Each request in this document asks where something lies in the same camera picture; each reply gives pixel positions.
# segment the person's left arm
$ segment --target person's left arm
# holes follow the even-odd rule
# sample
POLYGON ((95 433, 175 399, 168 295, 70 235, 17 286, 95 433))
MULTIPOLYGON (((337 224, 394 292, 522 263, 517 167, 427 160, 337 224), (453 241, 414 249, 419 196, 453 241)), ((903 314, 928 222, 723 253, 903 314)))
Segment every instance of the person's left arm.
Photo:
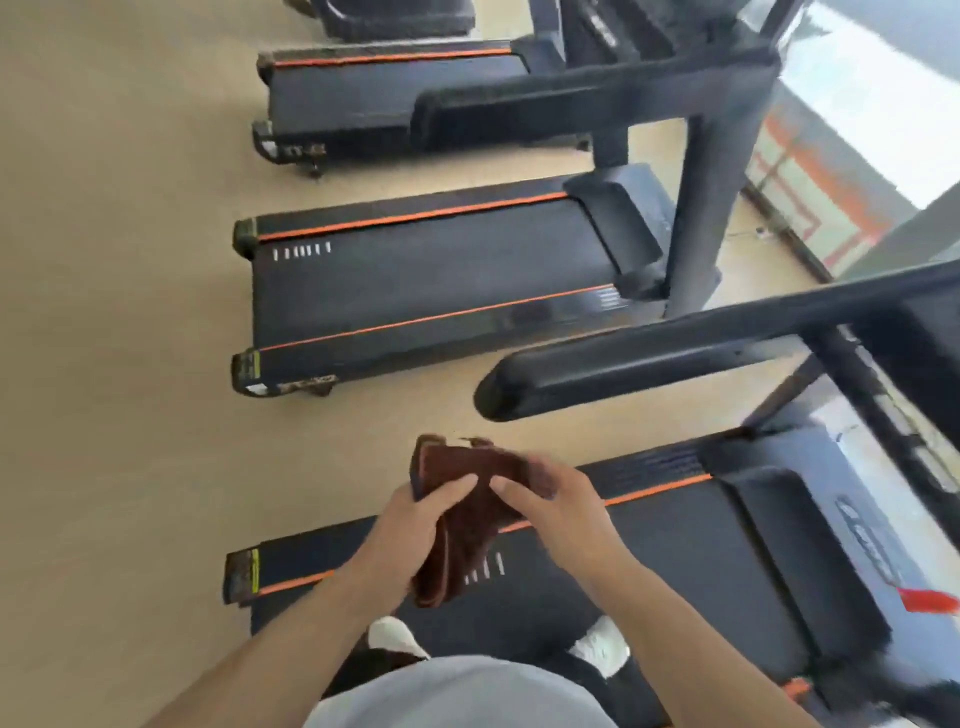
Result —
POLYGON ((301 728, 364 630, 403 600, 437 519, 476 482, 468 475, 420 502, 401 486, 346 564, 144 728, 301 728))

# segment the black treadmill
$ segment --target black treadmill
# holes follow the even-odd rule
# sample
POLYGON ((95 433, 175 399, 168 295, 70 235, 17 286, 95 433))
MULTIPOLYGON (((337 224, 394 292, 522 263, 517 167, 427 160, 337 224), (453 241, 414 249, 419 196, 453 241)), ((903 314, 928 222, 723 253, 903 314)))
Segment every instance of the black treadmill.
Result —
MULTIPOLYGON (((960 185, 906 232, 935 227, 931 220, 949 212, 957 195, 960 185)), ((860 322, 895 315, 905 302, 945 297, 952 317, 947 325, 929 323, 924 336, 949 341, 960 322, 960 261, 514 353, 485 377, 474 399, 485 417, 513 420, 807 351, 804 364, 743 426, 583 470, 608 500, 631 551, 772 679, 793 686, 803 678, 812 687, 803 704, 825 724, 875 725, 892 712, 949 728, 960 724, 960 634, 948 616, 907 611, 901 590, 927 589, 922 570, 836 443, 809 417, 842 393, 960 548, 960 489, 923 438, 895 418, 869 354, 843 326, 857 330, 860 322)), ((957 358, 945 354, 950 347, 937 351, 941 356, 923 365, 931 372, 948 365, 955 374, 957 358)), ((900 347, 904 361, 913 353, 900 347)), ((936 413, 953 432, 957 391, 938 393, 954 407, 936 413)), ((960 438, 953 442, 960 446, 960 438)), ((225 602, 249 607, 256 632, 343 564, 372 522, 231 553, 225 602)), ((494 542, 486 567, 461 596, 434 610, 406 602, 398 615, 431 654, 522 662, 572 643, 597 612, 545 557, 535 534, 519 529, 494 542)), ((612 683, 628 706, 620 725, 666 723, 636 666, 612 683)))
MULTIPOLYGON (((534 32, 513 41, 366 44, 261 54, 256 68, 270 100, 267 120, 252 126, 254 149, 275 164, 310 164, 315 176, 338 159, 414 151, 410 121, 424 91, 564 70, 555 0, 530 4, 534 32)), ((421 10, 402 3, 396 7, 401 14, 421 10)))
MULTIPOLYGON (((565 19, 567 32, 596 31, 593 4, 569 3, 585 14, 565 19)), ((325 394, 701 308, 779 72, 769 41, 750 34, 661 61, 423 93, 410 132, 423 149, 590 132, 597 168, 238 222, 253 346, 233 357, 234 389, 325 394), (688 126, 676 208, 647 165, 627 163, 627 127, 670 118, 688 126)))
POLYGON ((465 36, 473 30, 472 0, 310 0, 328 35, 348 43, 465 36))

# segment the white shoe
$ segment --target white shoe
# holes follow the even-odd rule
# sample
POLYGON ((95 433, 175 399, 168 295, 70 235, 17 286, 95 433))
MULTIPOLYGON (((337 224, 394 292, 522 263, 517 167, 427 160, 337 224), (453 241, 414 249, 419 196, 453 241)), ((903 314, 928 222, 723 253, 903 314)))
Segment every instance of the white shoe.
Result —
POLYGON ((405 652, 408 655, 430 659, 410 631, 410 627, 396 617, 381 617, 367 630, 367 645, 371 649, 386 649, 390 652, 405 652))
POLYGON ((607 616, 598 619, 567 651, 596 667, 605 680, 612 678, 630 659, 630 646, 607 616))

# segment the wooden floor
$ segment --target wooden floor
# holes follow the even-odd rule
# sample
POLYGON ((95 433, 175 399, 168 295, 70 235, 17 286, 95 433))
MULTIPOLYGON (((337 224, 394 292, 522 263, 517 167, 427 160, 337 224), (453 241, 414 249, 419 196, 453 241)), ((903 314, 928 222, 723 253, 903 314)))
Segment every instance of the wooden floor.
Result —
MULTIPOLYGON (((488 36, 523 4, 478 2, 488 36)), ((252 150, 258 50, 319 31, 280 0, 9 0, 0 7, 0 705, 5 725, 131 726, 245 636, 225 552, 375 512, 422 432, 482 434, 574 464, 734 425, 789 363, 510 425, 472 410, 478 356, 247 400, 233 221, 587 169, 514 150, 343 170, 321 182, 252 150)), ((675 193, 682 123, 635 130, 675 193)), ((811 284, 744 204, 716 303, 811 284)))

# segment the hand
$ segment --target hand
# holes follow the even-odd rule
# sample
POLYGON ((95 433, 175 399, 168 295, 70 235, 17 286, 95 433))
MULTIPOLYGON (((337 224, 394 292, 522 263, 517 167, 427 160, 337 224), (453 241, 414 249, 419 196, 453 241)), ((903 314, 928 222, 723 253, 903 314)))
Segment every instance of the hand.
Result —
POLYGON ((627 548, 590 479, 568 465, 527 455, 530 488, 495 475, 490 487, 537 529, 550 557, 581 585, 627 548))
POLYGON ((406 596, 410 580, 423 565, 437 536, 437 520, 459 503, 477 484, 475 474, 441 486, 420 501, 410 483, 394 491, 367 540, 339 570, 361 591, 366 605, 385 617, 406 596))

